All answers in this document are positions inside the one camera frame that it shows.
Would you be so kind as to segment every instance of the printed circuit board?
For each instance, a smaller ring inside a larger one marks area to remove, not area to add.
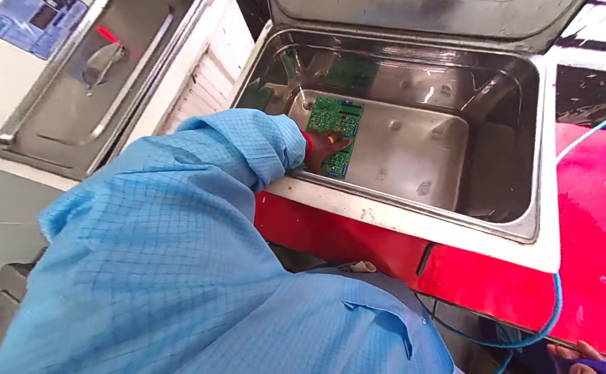
[[[339,98],[317,97],[306,130],[342,131],[343,139],[351,139],[351,144],[347,148],[324,160],[322,175],[335,179],[345,178],[362,115],[363,103]]]

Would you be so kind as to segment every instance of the hand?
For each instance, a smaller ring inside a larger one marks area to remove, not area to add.
[[[575,359],[589,359],[595,361],[604,361],[605,358],[601,353],[598,353],[594,347],[585,343],[582,340],[578,340],[577,344],[578,351],[573,351],[568,348],[560,347],[559,345],[548,344],[548,352],[553,358],[559,356],[563,359],[575,360]],[[596,374],[596,370],[590,368],[587,365],[581,363],[574,363],[569,370],[569,374]]]
[[[312,153],[306,157],[305,164],[308,170],[315,174],[322,174],[322,161],[337,151],[346,148],[351,144],[351,139],[341,140],[342,131],[326,130],[318,132],[316,130],[307,131],[312,142]]]

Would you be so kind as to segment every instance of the red bracelet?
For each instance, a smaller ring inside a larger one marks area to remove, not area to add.
[[[310,135],[308,135],[308,133],[303,130],[301,130],[301,134],[303,134],[303,137],[305,138],[307,144],[309,145],[308,151],[305,154],[305,159],[303,159],[303,161],[305,161],[312,154],[312,139],[310,139]]]

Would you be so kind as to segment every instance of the red workbench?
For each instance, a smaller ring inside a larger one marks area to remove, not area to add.
[[[588,131],[557,124],[557,148]],[[564,309],[552,336],[583,339],[606,353],[606,131],[558,166]],[[554,301],[552,276],[448,246],[433,248],[416,276],[426,240],[263,192],[255,225],[267,240],[337,261],[368,260],[409,287],[446,302],[538,330]]]

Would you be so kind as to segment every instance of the open lid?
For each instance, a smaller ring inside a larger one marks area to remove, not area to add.
[[[551,46],[584,0],[270,0],[276,23],[352,25],[531,53]]]

